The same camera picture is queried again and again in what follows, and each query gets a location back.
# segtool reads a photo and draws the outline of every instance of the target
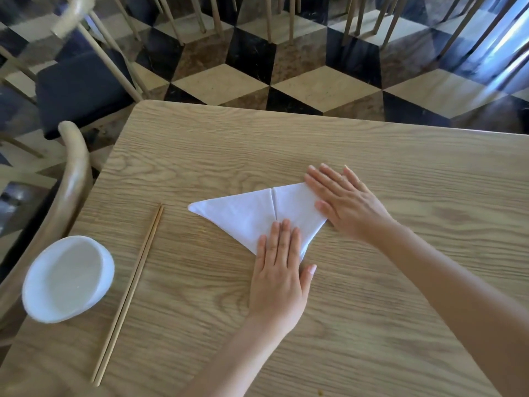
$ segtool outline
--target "tabletop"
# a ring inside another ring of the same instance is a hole
[[[529,137],[143,101],[72,234],[116,263],[109,293],[63,323],[27,319],[3,396],[171,396],[241,324],[254,256],[191,202],[301,182],[347,164],[388,211],[529,308]],[[102,385],[95,367],[149,222],[165,210]],[[497,396],[424,297],[380,253],[326,224],[298,326],[248,396]]]

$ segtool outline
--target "white napkin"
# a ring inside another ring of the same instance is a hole
[[[314,207],[316,200],[305,183],[300,183],[202,200],[191,203],[189,211],[212,221],[254,254],[259,236],[268,236],[275,220],[290,219],[292,228],[301,230],[303,259],[308,244],[326,220]]]

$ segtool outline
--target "geometric patterned floor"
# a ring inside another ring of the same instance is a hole
[[[123,0],[141,34],[131,34],[113,0],[97,0],[95,11],[157,99],[266,109],[355,119],[529,133],[529,68],[506,69],[527,39],[522,25],[494,50],[498,34],[527,0],[519,0],[476,53],[462,57],[503,6],[487,0],[442,59],[436,56],[461,21],[440,20],[453,0],[409,0],[389,44],[380,45],[392,17],[373,28],[382,0],[369,0],[362,31],[342,45],[347,0],[302,0],[294,44],[288,43],[289,0],[278,14],[272,0],[273,42],[266,40],[264,0],[218,0],[225,41],[213,31],[209,0],[202,0],[208,31],[202,34],[190,0],[168,0],[184,46],[152,0]],[[460,11],[467,0],[460,2]],[[49,28],[65,0],[0,1],[0,44],[34,72],[89,50],[79,34],[66,41]],[[34,85],[0,61],[0,78],[34,96]],[[46,141],[36,107],[0,88],[0,130],[40,150],[46,159],[0,146],[0,259],[16,239],[56,178],[64,147]],[[104,162],[125,120],[87,134],[95,164]]]

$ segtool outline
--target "finger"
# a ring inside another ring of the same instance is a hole
[[[343,174],[347,177],[349,182],[359,191],[370,192],[366,184],[360,181],[360,178],[347,166],[343,166]]]
[[[290,247],[290,220],[285,219],[281,225],[276,265],[287,267],[288,248]]]
[[[336,195],[329,191],[325,185],[320,184],[318,181],[316,181],[314,178],[312,178],[309,174],[305,174],[304,176],[305,183],[307,186],[318,196],[320,199],[326,200],[328,202],[334,200],[336,198]]]
[[[301,230],[296,227],[292,232],[290,240],[290,248],[288,250],[288,268],[297,272],[299,270],[299,262],[301,260]]]
[[[277,245],[279,243],[279,230],[279,222],[274,221],[270,230],[270,236],[268,237],[268,248],[264,258],[265,267],[273,266],[276,261]]]
[[[301,283],[301,293],[305,299],[308,298],[308,292],[311,289],[314,272],[316,272],[316,265],[307,266],[299,278],[299,282]]]
[[[261,273],[264,267],[266,255],[266,235],[261,235],[257,241],[257,256],[255,258],[255,266],[253,267],[253,276],[256,277]]]
[[[354,191],[354,186],[349,182],[346,176],[342,176],[340,173],[335,172],[331,167],[326,164],[321,164],[320,171],[327,175],[331,180],[340,185],[343,189],[348,191]]]
[[[326,218],[328,218],[333,225],[337,225],[338,223],[338,214],[334,211],[334,208],[329,205],[324,200],[317,200],[314,204],[314,207],[323,214]]]
[[[331,180],[329,177],[327,177],[327,175],[325,175],[321,171],[316,170],[314,166],[308,166],[307,173],[320,184],[327,187],[327,189],[334,193],[334,195],[344,194],[344,190],[340,185],[338,185],[335,181]]]

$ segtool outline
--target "white bowl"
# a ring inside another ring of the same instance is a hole
[[[92,238],[73,235],[37,256],[22,286],[22,302],[33,319],[62,322],[94,306],[113,278],[110,252]]]

